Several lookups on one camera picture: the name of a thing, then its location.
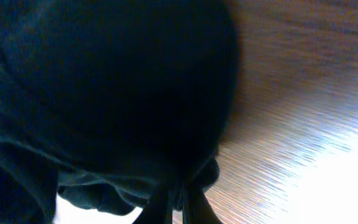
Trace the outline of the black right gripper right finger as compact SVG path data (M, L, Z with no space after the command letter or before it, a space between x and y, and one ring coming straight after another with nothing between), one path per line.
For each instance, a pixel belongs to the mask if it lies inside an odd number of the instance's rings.
M184 191L182 213L184 224L223 224L199 188Z

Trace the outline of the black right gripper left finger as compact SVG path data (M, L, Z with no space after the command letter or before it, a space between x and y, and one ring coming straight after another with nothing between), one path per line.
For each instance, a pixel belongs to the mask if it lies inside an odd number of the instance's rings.
M153 192L133 224L172 224L172 199L165 186Z

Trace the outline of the black t-shirt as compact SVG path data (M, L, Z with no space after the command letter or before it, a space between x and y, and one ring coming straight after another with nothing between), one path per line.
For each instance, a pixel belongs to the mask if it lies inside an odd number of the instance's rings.
M0 1L0 223L205 192L237 83L223 1Z

